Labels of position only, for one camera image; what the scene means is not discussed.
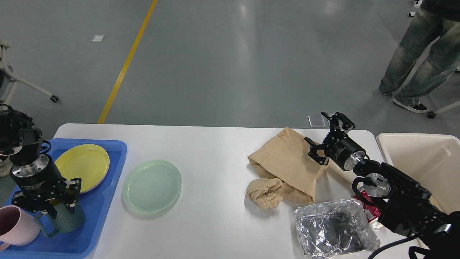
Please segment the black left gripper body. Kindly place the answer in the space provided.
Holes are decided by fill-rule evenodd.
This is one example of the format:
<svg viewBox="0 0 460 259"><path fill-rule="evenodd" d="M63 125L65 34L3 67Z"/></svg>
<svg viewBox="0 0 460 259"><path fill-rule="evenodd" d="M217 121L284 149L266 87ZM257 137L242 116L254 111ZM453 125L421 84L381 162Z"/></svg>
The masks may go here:
<svg viewBox="0 0 460 259"><path fill-rule="evenodd" d="M65 178L60 174L51 157L40 154L30 164L18 154L10 156L13 167L10 176L20 187L16 193L24 193L26 196L50 194L55 198L52 201L64 204Z"/></svg>

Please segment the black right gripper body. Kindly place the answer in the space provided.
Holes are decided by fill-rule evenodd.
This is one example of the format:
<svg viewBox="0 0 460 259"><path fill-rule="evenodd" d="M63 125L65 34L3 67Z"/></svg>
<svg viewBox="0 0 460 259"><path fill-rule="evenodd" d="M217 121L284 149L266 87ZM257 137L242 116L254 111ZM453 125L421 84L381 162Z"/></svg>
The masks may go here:
<svg viewBox="0 0 460 259"><path fill-rule="evenodd" d="M324 154L345 172L353 170L367 155L365 149L349 137L327 137L323 144Z"/></svg>

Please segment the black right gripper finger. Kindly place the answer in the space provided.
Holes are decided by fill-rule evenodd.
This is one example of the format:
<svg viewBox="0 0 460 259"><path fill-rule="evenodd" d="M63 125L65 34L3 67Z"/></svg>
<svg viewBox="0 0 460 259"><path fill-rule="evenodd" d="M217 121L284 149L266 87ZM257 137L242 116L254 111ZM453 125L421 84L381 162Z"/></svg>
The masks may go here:
<svg viewBox="0 0 460 259"><path fill-rule="evenodd" d="M355 129L353 123L343 113L328 114L321 112L321 115L329 121L329 133L323 141L340 141L348 137L348 132Z"/></svg>
<svg viewBox="0 0 460 259"><path fill-rule="evenodd" d="M309 152L308 156L312 158L314 161L317 162L317 164L326 166L329 163L329 157L327 156L319 156L318 151L326 151L326 145L325 144L317 144L315 141L312 139L305 137L304 140L308 143L309 145Z"/></svg>

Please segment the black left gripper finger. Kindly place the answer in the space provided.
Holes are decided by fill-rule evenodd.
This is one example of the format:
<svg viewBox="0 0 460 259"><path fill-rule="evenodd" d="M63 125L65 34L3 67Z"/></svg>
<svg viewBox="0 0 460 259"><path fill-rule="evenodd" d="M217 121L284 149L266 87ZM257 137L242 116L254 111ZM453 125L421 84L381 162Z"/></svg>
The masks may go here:
<svg viewBox="0 0 460 259"><path fill-rule="evenodd" d="M79 202L79 195L82 188L82 179L74 178L71 180L64 181L66 184L64 190L64 205L67 208L67 211L73 215L75 213L76 205Z"/></svg>
<svg viewBox="0 0 460 259"><path fill-rule="evenodd" d="M57 211L51 204L55 197L52 194L38 194L26 196L24 193L14 193L11 204L16 205L31 213L42 212L56 219Z"/></svg>

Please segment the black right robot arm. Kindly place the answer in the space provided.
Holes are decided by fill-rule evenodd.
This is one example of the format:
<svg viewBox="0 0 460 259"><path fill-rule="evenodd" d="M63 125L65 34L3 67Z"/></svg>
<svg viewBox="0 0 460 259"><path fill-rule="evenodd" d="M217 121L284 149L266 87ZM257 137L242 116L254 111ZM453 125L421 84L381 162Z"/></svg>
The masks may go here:
<svg viewBox="0 0 460 259"><path fill-rule="evenodd" d="M348 136L355 124L343 113L321 113L330 131L321 144L305 137L309 144L308 156L320 165L330 160L340 169L355 173L352 190L366 205L380 211L378 222L404 239L392 242L371 253L373 259L380 252L414 239L427 247L411 246L408 255L417 254L426 259L458 259L460 255L459 211L450 214L439 210L430 202L431 192L394 166L371 160L364 148Z"/></svg>

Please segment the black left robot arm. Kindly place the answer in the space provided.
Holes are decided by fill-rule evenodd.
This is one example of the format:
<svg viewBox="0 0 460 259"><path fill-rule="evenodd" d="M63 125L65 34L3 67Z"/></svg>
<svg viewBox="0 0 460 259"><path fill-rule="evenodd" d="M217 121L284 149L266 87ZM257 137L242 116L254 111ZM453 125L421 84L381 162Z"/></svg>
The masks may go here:
<svg viewBox="0 0 460 259"><path fill-rule="evenodd" d="M42 137L31 117L5 105L0 118L1 156L13 166L10 177L19 187L11 203L30 213L42 212L55 219L55 206L64 205L75 213L82 186L81 178L66 179L48 154L51 143Z"/></svg>

